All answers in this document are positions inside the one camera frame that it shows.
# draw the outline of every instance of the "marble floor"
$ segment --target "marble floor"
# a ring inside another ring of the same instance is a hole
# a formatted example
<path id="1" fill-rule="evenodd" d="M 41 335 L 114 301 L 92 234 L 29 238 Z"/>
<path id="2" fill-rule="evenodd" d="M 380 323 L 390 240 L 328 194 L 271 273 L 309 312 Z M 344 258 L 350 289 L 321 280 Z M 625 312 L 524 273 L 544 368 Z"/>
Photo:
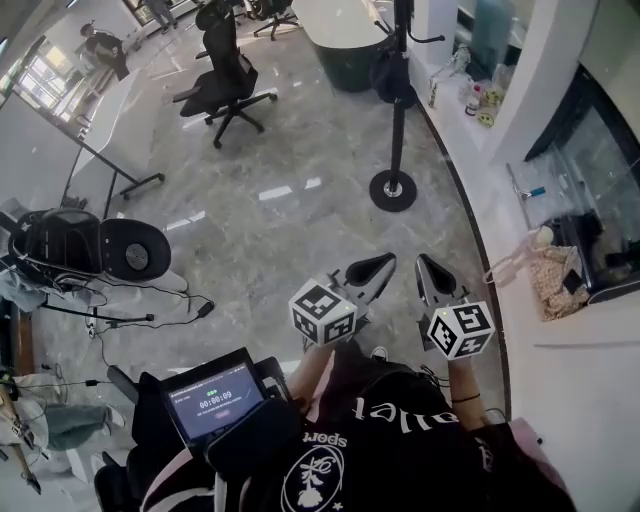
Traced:
<path id="1" fill-rule="evenodd" d="M 392 251 L 398 269 L 358 339 L 365 350 L 385 345 L 393 360 L 414 368 L 424 363 L 446 376 L 443 358 L 435 350 L 425 353 L 418 334 L 416 256 L 445 259 L 481 298 L 488 297 L 462 201 L 420 112 L 407 114 L 402 163 L 417 182 L 418 199 L 403 213 L 383 212 L 369 199 L 368 185 L 389 166 L 392 107 L 371 91 L 334 90 L 304 31 L 271 42 L 268 36 L 254 39 L 257 23 L 244 21 L 239 44 L 260 73 L 256 92 L 277 88 L 279 100 L 248 110 L 265 125 L 264 133 L 235 119 L 218 151 L 212 145 L 218 122 L 207 127 L 203 116 L 182 118 L 180 105 L 170 101 L 210 70 L 206 59 L 193 59 L 201 33 L 190 25 L 183 19 L 179 31 L 154 37 L 145 53 L 130 59 L 164 88 L 149 169 L 167 180 L 128 203 L 114 200 L 111 215 L 163 229 L 173 248 L 172 268 L 192 292 L 211 297 L 216 309 L 187 326 L 107 332 L 106 359 L 134 379 L 142 371 L 163 377 L 170 368 L 241 346 L 254 360 L 274 355 L 294 365 L 302 356 L 287 313 L 294 292 L 310 277 Z M 67 380 L 104 378 L 100 342 L 90 342 L 82 320 L 38 311 L 34 326 L 39 362 L 59 362 Z M 504 408 L 495 339 L 474 364 L 487 407 Z M 79 399 L 96 393 L 124 401 L 111 386 L 74 389 Z"/>

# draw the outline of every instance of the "jeans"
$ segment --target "jeans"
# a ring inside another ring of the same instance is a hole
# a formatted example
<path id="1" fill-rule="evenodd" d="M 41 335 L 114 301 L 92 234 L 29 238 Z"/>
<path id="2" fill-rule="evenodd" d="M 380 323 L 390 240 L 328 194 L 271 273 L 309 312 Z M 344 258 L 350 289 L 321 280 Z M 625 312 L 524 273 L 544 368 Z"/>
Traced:
<path id="1" fill-rule="evenodd" d="M 151 14 L 153 14 L 153 17 L 162 28 L 167 27 L 167 23 L 162 19 L 163 16 L 171 25 L 175 25 L 177 23 L 173 14 L 171 14 L 171 10 L 167 7 L 167 4 L 164 3 L 164 0 L 147 0 L 146 4 L 151 11 Z"/>
<path id="2" fill-rule="evenodd" d="M 63 451 L 87 442 L 109 419 L 109 409 L 104 405 L 49 404 L 44 415 L 49 426 L 48 448 Z"/>

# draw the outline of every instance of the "black t-shirt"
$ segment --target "black t-shirt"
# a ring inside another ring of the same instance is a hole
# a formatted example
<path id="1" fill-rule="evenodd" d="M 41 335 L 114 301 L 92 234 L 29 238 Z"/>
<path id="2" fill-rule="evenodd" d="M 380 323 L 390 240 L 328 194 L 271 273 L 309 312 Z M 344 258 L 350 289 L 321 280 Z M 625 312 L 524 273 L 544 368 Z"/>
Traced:
<path id="1" fill-rule="evenodd" d="M 529 510 L 551 503 L 573 509 L 507 425 L 467 432 L 428 380 L 394 373 L 339 418 L 308 423 L 301 439 L 252 477 L 242 510 Z"/>

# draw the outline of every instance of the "person standing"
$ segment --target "person standing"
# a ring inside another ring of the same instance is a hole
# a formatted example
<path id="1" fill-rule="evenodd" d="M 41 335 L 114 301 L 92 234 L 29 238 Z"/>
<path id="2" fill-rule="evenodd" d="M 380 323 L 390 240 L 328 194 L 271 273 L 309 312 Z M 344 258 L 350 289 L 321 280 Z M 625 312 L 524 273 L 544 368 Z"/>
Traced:
<path id="1" fill-rule="evenodd" d="M 162 33 L 166 34 L 169 31 L 169 25 L 173 25 L 173 28 L 178 28 L 178 22 L 171 14 L 171 9 L 167 6 L 165 0 L 140 0 L 138 5 L 146 5 L 153 17 L 162 27 Z"/>
<path id="2" fill-rule="evenodd" d="M 105 66 L 113 69 L 119 81 L 129 75 L 127 57 L 120 39 L 106 32 L 97 31 L 91 23 L 82 26 L 80 35 L 86 39 L 84 45 L 87 51 L 95 55 Z"/>

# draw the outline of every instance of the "white wall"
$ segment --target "white wall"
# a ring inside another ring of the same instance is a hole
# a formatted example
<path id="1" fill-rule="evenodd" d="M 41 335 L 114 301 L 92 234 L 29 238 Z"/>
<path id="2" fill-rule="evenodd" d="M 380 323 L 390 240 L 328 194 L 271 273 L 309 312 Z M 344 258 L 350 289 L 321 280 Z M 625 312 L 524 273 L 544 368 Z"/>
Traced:
<path id="1" fill-rule="evenodd" d="M 57 46 L 75 67 L 84 70 L 75 52 L 84 42 L 80 28 L 85 23 L 95 20 L 94 26 L 99 30 L 113 33 L 117 38 L 129 41 L 141 30 L 140 24 L 122 0 L 82 0 L 77 2 L 67 15 L 51 27 L 46 37 Z"/>
<path id="2" fill-rule="evenodd" d="M 538 0 L 485 160 L 521 162 L 560 105 L 578 67 L 597 0 Z"/>

